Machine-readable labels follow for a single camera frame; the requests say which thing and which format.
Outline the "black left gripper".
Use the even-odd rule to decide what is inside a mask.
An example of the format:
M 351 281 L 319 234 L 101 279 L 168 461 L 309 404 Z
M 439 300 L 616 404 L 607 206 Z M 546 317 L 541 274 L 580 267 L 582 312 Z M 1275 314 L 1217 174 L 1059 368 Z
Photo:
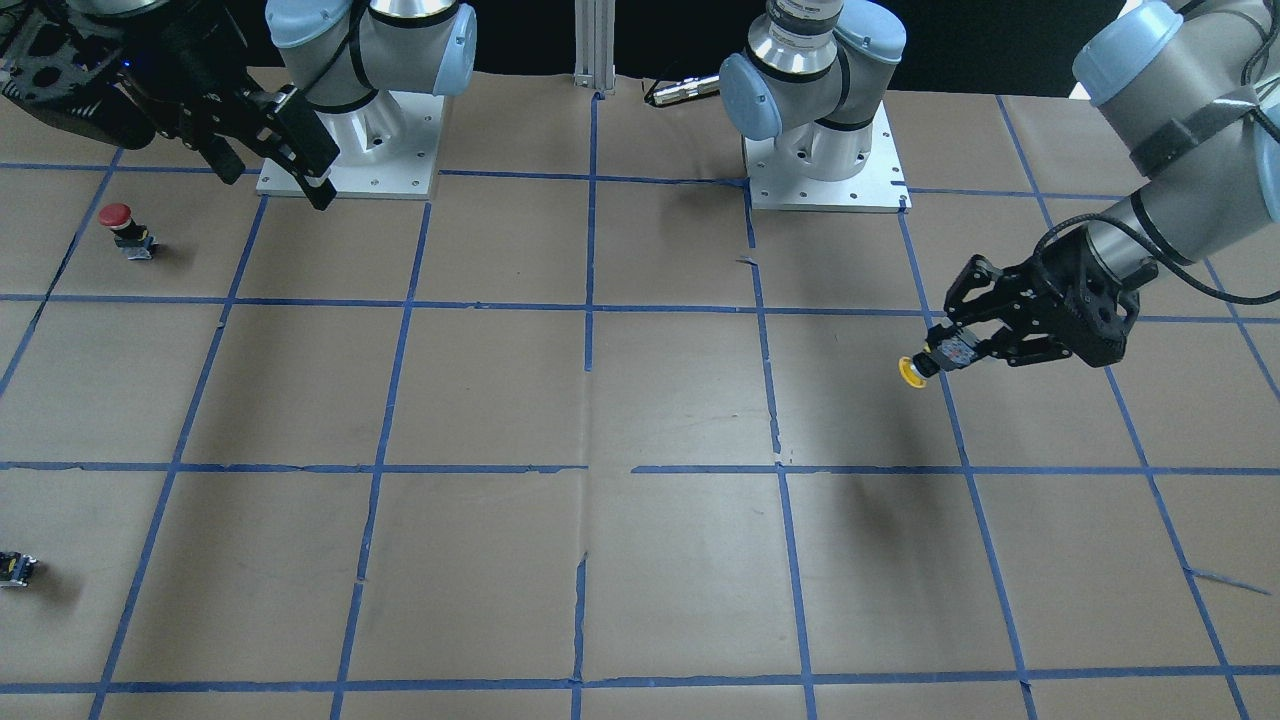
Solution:
M 951 322 L 1039 322 L 1050 338 L 1011 337 L 1005 328 L 980 340 L 968 328 L 980 341 L 979 360 L 1010 366 L 1050 361 L 1051 338 L 1089 366 L 1120 363 L 1139 311 L 1139 290 L 1110 274 L 1087 233 L 1065 234 L 1004 269 L 974 255 L 945 295 Z

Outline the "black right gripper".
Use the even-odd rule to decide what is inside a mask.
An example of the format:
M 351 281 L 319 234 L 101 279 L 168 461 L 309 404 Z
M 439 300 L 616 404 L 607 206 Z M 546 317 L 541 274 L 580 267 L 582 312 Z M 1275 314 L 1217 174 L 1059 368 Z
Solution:
M 251 91 L 246 53 L 221 1 L 3 4 L 3 96 L 35 119 L 119 149 L 178 138 L 225 184 L 242 138 L 328 209 L 337 142 L 300 88 Z

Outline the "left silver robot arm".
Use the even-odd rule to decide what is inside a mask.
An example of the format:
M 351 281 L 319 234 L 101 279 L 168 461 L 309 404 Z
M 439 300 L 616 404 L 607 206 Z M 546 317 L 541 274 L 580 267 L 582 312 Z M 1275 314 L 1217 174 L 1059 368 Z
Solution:
M 1012 366 L 1125 354 L 1140 288 L 1162 274 L 1222 301 L 1190 265 L 1277 220 L 1275 1 L 1147 1 L 1100 31 L 1073 74 L 1146 178 L 1102 213 L 1060 222 L 1014 266 L 975 255 L 945 322 L 899 361 L 913 386 L 986 357 Z

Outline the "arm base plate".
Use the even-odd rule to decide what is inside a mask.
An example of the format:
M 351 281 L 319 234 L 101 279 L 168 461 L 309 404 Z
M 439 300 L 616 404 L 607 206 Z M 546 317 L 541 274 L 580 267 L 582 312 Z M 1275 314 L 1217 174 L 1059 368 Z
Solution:
M 447 109 L 443 96 L 380 91 L 355 111 L 319 113 L 340 150 L 328 174 L 337 197 L 428 201 Z
M 860 129 L 813 122 L 776 138 L 744 138 L 742 155 L 759 210 L 900 213 L 913 206 L 883 104 Z

